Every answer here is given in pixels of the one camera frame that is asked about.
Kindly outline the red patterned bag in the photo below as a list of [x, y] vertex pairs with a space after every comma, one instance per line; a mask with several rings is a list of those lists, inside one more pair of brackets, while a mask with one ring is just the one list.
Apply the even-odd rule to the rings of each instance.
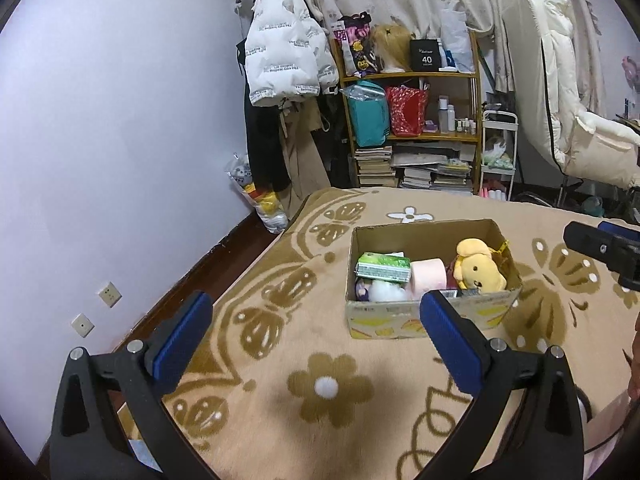
[[387, 87], [390, 128], [394, 136], [415, 138], [423, 132], [428, 91], [407, 86]]

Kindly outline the white reclining chair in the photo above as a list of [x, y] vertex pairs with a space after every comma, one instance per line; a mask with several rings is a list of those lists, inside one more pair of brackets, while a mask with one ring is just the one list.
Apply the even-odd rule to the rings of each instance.
[[529, 144], [564, 176], [636, 188], [638, 134], [580, 100], [570, 0], [516, 0], [502, 21]]

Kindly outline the green tissue pack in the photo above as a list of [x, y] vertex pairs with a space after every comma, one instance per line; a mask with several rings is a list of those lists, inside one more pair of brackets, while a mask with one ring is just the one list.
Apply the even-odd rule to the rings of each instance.
[[404, 256], [365, 252], [355, 264], [355, 273], [358, 278], [404, 284], [411, 278], [411, 262]]

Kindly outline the black hanging garment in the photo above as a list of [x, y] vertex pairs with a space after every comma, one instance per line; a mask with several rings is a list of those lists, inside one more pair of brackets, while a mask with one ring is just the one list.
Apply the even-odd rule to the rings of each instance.
[[291, 184], [280, 140], [280, 110], [276, 106], [258, 107], [250, 102], [245, 84], [244, 117], [250, 171], [261, 190], [282, 192]]

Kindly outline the wooden shelf unit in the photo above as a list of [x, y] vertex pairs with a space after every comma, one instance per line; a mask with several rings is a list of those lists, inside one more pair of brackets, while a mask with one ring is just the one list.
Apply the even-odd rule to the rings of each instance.
[[416, 72], [350, 74], [341, 44], [331, 41], [344, 102], [350, 159], [358, 188], [397, 186], [410, 166], [459, 177], [471, 193], [480, 185], [480, 73], [437, 66], [437, 40], [412, 40], [422, 55]]

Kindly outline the teal bag on shelf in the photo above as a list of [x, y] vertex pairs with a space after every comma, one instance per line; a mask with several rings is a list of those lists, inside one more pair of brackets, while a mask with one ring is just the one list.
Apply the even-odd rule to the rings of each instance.
[[390, 111], [385, 90], [360, 80], [341, 90], [346, 96], [355, 142], [360, 148], [378, 148], [390, 134]]

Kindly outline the pink swirl roll pillow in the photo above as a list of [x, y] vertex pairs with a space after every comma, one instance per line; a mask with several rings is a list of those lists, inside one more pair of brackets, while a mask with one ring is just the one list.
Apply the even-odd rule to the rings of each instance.
[[416, 260], [410, 263], [411, 275], [408, 291], [413, 299], [420, 299], [432, 290], [446, 289], [448, 285], [447, 269], [442, 259]]

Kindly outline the white puffer jacket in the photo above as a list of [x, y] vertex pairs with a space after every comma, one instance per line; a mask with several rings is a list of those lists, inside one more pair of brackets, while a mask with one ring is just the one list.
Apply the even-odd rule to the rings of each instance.
[[328, 34], [306, 0], [255, 0], [244, 51], [248, 98], [256, 107], [337, 92]]

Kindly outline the purple haired plush doll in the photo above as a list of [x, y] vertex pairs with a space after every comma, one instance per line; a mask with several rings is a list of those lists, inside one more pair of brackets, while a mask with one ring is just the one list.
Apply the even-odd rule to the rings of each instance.
[[356, 282], [354, 285], [354, 291], [355, 291], [355, 298], [357, 301], [369, 300], [369, 292], [370, 292], [371, 285], [372, 285], [372, 281], [368, 280], [367, 278], [356, 279]]

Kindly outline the yellow dog plush toy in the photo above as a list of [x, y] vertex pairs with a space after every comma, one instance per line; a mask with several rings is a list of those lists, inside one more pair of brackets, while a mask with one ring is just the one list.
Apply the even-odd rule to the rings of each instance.
[[494, 260], [495, 251], [479, 238], [466, 238], [457, 244], [454, 280], [462, 290], [492, 294], [506, 290], [506, 278]]

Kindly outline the black box with 40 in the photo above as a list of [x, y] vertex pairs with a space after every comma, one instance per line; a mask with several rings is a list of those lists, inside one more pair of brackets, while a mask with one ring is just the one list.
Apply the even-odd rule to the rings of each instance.
[[411, 39], [410, 66], [414, 72], [438, 72], [442, 68], [437, 39]]

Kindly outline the plastic bag of toys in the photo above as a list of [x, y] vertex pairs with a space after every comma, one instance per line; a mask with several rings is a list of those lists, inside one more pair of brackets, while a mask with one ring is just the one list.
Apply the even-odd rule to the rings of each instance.
[[247, 155], [233, 154], [227, 167], [227, 176], [235, 191], [254, 208], [269, 233], [280, 234], [288, 227], [288, 216], [277, 194], [270, 188], [256, 186]]

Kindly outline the white penguin plush black hat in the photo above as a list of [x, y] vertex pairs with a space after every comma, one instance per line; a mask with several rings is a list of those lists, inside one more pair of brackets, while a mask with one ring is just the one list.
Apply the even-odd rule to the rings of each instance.
[[369, 287], [368, 298], [371, 302], [399, 302], [408, 301], [410, 295], [401, 284], [373, 280]]

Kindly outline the beige hanging coat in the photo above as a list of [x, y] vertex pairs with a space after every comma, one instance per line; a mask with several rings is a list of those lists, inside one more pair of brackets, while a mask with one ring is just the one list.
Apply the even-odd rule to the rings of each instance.
[[292, 220], [309, 195], [331, 183], [311, 134], [322, 127], [317, 101], [293, 103], [288, 114], [281, 113], [280, 123], [282, 153], [291, 183], [277, 196]]

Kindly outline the white metal trolley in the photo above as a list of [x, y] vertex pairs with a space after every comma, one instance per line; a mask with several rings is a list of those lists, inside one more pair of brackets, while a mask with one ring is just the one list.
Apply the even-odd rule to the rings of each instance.
[[518, 116], [488, 106], [482, 117], [480, 196], [510, 202], [518, 170]]

